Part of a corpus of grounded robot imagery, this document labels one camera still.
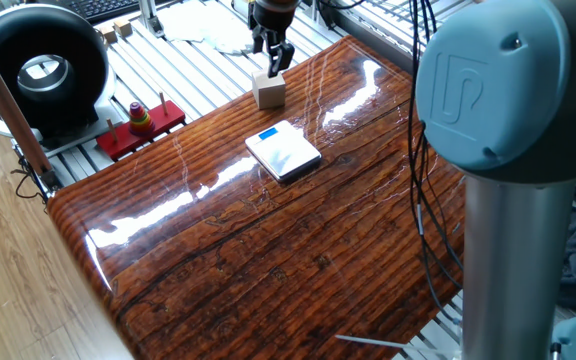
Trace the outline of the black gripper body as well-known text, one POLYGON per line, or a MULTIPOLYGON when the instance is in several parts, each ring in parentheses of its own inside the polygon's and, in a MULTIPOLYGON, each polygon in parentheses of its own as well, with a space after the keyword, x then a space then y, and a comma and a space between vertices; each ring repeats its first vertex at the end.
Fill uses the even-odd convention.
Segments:
POLYGON ((293 21, 299 0, 254 0, 250 3, 248 26, 285 32, 293 21))

